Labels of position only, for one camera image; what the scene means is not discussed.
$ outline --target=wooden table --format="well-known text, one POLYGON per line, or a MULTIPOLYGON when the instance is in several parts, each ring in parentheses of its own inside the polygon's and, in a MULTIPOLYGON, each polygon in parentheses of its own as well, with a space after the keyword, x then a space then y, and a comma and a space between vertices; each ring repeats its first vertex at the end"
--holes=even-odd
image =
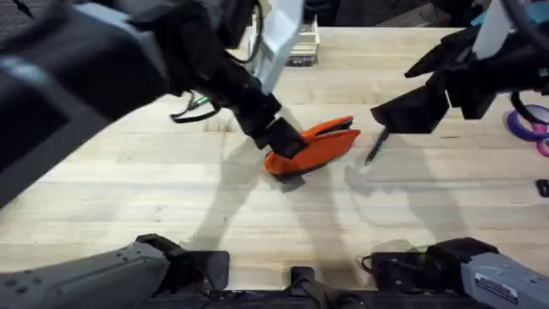
MULTIPOLYGON (((419 86, 402 73, 447 29, 322 29, 320 64, 287 69, 276 95, 308 128, 353 115, 363 133, 340 160, 283 192, 231 115, 176 125, 165 97, 114 124, 0 211, 0 270, 110 251, 142 233, 231 253, 230 288, 282 288, 312 265, 341 288, 370 287, 358 257, 472 236, 549 274, 549 210, 534 180, 549 162, 504 130, 499 98, 482 121, 451 111, 436 132, 391 136, 370 108, 419 86)), ((540 101, 526 95, 529 102, 540 101)))

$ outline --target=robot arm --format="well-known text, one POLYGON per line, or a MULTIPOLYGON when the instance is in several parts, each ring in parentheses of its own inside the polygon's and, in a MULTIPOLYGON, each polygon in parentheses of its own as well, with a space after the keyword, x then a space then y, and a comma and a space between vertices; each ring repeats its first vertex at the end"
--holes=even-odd
MULTIPOLYGON (((256 68, 258 79, 226 53, 238 46, 253 7, 253 0, 56 2, 0 42, 0 205, 107 125, 164 94, 199 91, 232 110, 258 148, 296 155, 305 142, 276 117, 281 104, 270 93, 281 68, 256 68)), ((280 12, 271 20, 284 17, 280 12)), ((283 40, 292 44, 297 30, 289 33, 283 40)), ((289 54, 273 52, 277 59, 289 54)))
POLYGON ((54 266, 0 274, 0 306, 17 309, 122 308, 206 280, 207 262, 228 253, 185 251, 158 235, 139 236, 116 251, 54 266))
POLYGON ((169 266, 162 251, 134 242, 73 262, 0 274, 0 300, 21 309, 118 309, 154 294, 169 266))
POLYGON ((509 8, 520 5, 517 1, 492 1, 482 27, 442 38, 405 74, 410 78, 432 72, 425 86, 373 108, 376 121, 394 133, 431 133, 450 107, 461 108, 465 119, 481 119, 498 94, 547 94, 547 51, 535 42, 549 44, 549 22, 522 25, 515 15, 525 15, 523 9, 509 8), (509 12, 515 16, 513 33, 509 12))
POLYGON ((376 252, 369 271, 381 291, 468 295, 495 309, 549 308, 549 277, 472 238, 422 252, 376 252))

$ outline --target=black marker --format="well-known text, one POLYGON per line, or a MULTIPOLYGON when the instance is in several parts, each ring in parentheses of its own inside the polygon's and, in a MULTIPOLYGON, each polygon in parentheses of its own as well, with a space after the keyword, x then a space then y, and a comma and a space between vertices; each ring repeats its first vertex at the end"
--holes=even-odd
POLYGON ((369 166, 370 163, 376 158, 377 153, 379 152, 379 149, 381 148, 381 145, 383 142, 387 140, 387 137, 389 137, 389 129, 385 127, 381 134, 377 137, 376 143, 374 144, 374 147, 371 149, 370 153, 366 157, 366 163, 365 166, 369 166))

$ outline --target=purple tape roll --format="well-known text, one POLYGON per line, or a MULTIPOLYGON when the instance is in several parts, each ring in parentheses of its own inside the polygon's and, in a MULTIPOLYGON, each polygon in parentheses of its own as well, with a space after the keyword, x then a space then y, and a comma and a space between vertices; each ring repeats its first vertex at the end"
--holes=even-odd
POLYGON ((538 142, 538 151, 541 155, 549 157, 549 138, 538 142))
MULTIPOLYGON (((537 118, 549 121, 549 109, 543 106, 526 105, 526 108, 537 118)), ((507 116, 507 127, 516 137, 529 142, 541 142, 549 138, 549 133, 535 132, 519 121, 519 114, 513 111, 507 116)))

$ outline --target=metal bracket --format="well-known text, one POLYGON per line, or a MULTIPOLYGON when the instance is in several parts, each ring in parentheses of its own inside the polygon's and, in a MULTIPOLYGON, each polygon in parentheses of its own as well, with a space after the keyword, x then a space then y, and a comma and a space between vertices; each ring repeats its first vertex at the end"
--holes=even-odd
POLYGON ((259 52, 246 69, 270 94, 290 57, 303 20, 303 0, 270 0, 272 9, 265 18, 259 52))
POLYGON ((176 293, 181 288, 202 285, 204 282, 208 282, 214 290, 222 290, 227 286, 230 260, 227 251, 186 251, 157 234, 141 235, 136 242, 149 244, 164 252, 171 263, 157 293, 166 289, 176 293))
POLYGON ((509 32, 513 28, 504 7, 499 0, 493 0, 486 13, 485 21, 474 41, 473 52, 477 59, 494 56, 504 46, 509 32))

